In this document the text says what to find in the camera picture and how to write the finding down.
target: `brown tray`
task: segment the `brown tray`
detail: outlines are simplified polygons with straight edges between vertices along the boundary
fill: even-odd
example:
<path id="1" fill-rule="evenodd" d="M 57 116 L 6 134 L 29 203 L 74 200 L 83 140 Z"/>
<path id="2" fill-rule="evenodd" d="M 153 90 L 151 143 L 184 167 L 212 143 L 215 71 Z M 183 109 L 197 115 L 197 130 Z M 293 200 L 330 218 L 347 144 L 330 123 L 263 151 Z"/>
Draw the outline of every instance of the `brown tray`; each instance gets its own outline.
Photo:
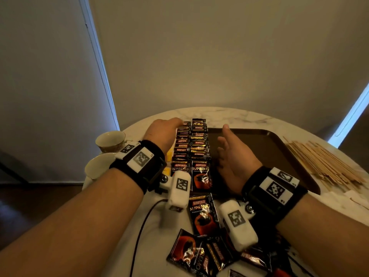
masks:
<path id="1" fill-rule="evenodd" d="M 212 169 L 210 171 L 213 179 L 213 186 L 224 188 L 222 177 L 215 168 L 215 163 L 217 162 L 218 158 L 217 148 L 219 147 L 217 138 L 218 136 L 222 136 L 222 129 L 209 128 L 208 131 L 210 155 L 213 160 L 213 165 L 211 166 Z M 275 133 L 263 129 L 237 128 L 232 129 L 232 131 L 238 136 L 238 138 L 242 140 L 242 142 L 251 148 L 256 157 L 266 167 L 277 167 L 287 172 L 291 176 L 298 178 L 300 183 L 309 191 L 320 194 L 320 188 L 318 184 Z"/>

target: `white marble surface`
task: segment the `white marble surface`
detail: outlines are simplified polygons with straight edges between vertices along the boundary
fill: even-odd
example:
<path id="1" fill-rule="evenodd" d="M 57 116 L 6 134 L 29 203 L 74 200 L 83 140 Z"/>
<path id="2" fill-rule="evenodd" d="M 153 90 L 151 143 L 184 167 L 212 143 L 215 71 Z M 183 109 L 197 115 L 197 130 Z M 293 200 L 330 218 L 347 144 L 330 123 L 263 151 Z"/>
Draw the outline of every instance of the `white marble surface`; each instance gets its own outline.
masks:
<path id="1" fill-rule="evenodd" d="M 276 133 L 284 142 L 286 141 L 283 137 L 286 137 L 288 140 L 300 142 L 317 142 L 357 170 L 366 182 L 369 183 L 368 173 L 352 159 L 324 140 L 287 122 L 250 111 L 219 107 L 183 108 L 163 112 L 143 119 L 125 129 L 124 132 L 127 135 L 127 139 L 140 140 L 148 126 L 154 120 L 158 118 L 169 119 L 172 117 L 179 117 L 183 120 L 205 118 L 208 127 L 222 127 L 223 124 L 228 123 L 231 128 L 266 129 Z M 321 193 L 326 192 L 327 190 L 324 185 L 319 180 L 316 179 L 316 181 L 320 186 Z M 86 179 L 83 188 L 88 186 L 88 184 L 90 184 L 90 180 Z M 362 189 L 363 195 L 367 198 L 369 198 L 368 191 Z M 103 276 L 115 277 L 129 275 L 133 250 L 141 224 L 151 206 L 162 198 L 162 196 L 152 192 L 145 195 L 142 204 L 111 256 Z M 181 214 L 172 211 L 165 212 L 162 208 L 163 206 L 164 204 L 154 209 L 145 224 L 137 249 L 133 276 L 189 276 L 188 273 L 167 263 L 165 259 L 173 246 L 179 229 L 184 228 L 187 231 L 191 231 L 190 219 L 187 212 L 182 212 Z M 241 261 L 231 265 L 229 268 L 238 270 L 248 277 L 265 276 L 265 272 Z M 228 270 L 220 272 L 218 276 L 228 276 Z"/>

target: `hand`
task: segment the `hand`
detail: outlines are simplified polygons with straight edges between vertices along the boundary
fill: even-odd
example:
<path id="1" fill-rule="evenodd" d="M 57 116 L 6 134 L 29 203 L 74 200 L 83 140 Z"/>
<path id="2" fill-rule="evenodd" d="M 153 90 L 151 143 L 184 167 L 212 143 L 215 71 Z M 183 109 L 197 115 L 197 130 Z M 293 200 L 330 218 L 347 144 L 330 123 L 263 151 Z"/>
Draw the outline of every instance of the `hand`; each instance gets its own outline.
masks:
<path id="1" fill-rule="evenodd" d="M 157 145 L 166 155 L 176 139 L 176 129 L 183 125 L 180 118 L 170 120 L 154 120 L 146 130 L 143 140 L 149 140 Z"/>
<path id="2" fill-rule="evenodd" d="M 252 150 L 244 144 L 227 124 L 223 126 L 224 137 L 218 137 L 219 173 L 233 192 L 241 194 L 245 182 L 262 166 Z"/>

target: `forearm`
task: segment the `forearm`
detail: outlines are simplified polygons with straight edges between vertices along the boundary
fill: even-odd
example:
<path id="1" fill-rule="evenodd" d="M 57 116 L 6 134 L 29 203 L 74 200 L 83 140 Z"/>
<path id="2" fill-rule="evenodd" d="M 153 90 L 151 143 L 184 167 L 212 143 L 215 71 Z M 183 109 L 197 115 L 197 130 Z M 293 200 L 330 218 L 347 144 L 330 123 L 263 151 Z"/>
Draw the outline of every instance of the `forearm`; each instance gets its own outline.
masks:
<path id="1" fill-rule="evenodd" d="M 131 178 L 108 170 L 1 251 L 0 275 L 98 275 L 142 198 Z"/>
<path id="2" fill-rule="evenodd" d="M 367 276 L 369 228 L 305 195 L 277 229 L 321 276 Z"/>

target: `person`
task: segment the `person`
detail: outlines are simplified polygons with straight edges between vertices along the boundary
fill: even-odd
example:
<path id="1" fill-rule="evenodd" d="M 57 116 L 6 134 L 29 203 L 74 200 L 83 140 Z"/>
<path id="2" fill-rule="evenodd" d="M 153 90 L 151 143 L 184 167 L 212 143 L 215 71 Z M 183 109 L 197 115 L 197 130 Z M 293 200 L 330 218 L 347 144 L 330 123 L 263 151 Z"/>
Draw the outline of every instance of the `person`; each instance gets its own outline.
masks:
<path id="1" fill-rule="evenodd" d="M 166 154 L 182 123 L 179 118 L 156 120 L 144 139 Z M 219 143 L 219 172 L 229 189 L 239 194 L 262 163 L 228 125 L 224 125 Z M 126 174 L 109 169 L 3 249 L 0 276 L 99 275 L 143 196 Z M 276 228 L 320 277 L 369 275 L 369 228 L 309 194 Z"/>

